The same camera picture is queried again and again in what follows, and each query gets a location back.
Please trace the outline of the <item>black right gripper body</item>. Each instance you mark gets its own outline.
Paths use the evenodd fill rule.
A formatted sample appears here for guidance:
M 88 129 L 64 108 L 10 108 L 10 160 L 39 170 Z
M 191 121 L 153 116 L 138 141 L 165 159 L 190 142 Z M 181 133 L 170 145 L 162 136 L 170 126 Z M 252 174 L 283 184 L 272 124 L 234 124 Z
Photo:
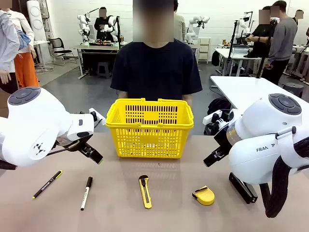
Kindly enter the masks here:
M 227 135 L 226 135 L 227 129 L 228 128 L 222 128 L 214 136 L 215 141 L 219 145 L 219 147 L 217 148 L 217 151 L 230 151 L 230 149 L 232 148 L 232 145 L 227 139 Z

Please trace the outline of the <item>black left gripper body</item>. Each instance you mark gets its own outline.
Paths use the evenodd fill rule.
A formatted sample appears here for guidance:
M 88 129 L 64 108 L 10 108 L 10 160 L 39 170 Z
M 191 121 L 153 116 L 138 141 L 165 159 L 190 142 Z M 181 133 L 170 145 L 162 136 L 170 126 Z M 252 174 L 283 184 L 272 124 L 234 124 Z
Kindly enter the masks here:
M 84 131 L 73 135 L 76 135 L 77 137 L 72 137 L 72 141 L 68 137 L 65 137 L 65 135 L 58 137 L 56 139 L 56 145 L 67 148 L 70 152 L 82 151 L 90 148 L 87 141 L 93 136 L 92 133 Z

